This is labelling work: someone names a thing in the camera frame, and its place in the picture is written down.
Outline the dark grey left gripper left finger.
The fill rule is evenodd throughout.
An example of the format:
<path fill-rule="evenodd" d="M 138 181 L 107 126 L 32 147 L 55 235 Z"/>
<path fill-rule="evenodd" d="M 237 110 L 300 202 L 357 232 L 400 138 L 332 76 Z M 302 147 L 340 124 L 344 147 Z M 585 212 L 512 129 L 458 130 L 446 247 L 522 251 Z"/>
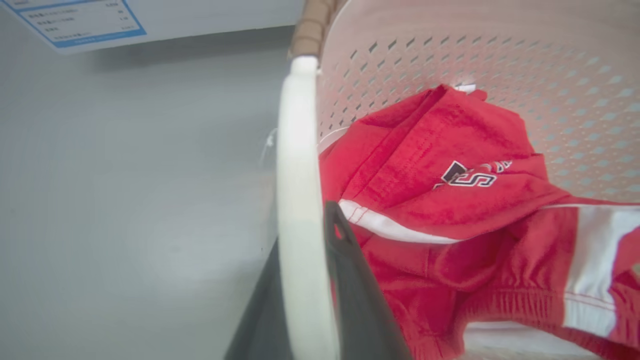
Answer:
<path fill-rule="evenodd" d="M 281 358 L 282 284 L 278 241 L 275 241 L 224 359 Z"/>

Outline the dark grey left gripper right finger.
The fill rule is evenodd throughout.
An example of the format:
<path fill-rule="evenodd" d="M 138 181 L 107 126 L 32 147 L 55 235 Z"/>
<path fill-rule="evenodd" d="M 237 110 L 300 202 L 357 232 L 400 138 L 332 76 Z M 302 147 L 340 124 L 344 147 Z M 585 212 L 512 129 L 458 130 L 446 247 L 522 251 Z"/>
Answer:
<path fill-rule="evenodd" d="M 324 236 L 341 360 L 411 360 L 393 313 L 336 202 L 325 204 Z"/>

